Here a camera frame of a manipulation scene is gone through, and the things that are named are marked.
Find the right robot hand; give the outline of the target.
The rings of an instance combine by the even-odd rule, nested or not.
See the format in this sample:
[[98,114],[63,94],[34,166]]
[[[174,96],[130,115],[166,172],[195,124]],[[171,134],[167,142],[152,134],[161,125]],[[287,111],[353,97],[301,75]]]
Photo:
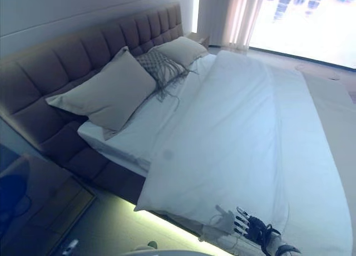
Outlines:
[[236,214],[234,215],[233,230],[236,234],[260,245],[267,226],[257,217],[251,216],[242,208],[237,207]]

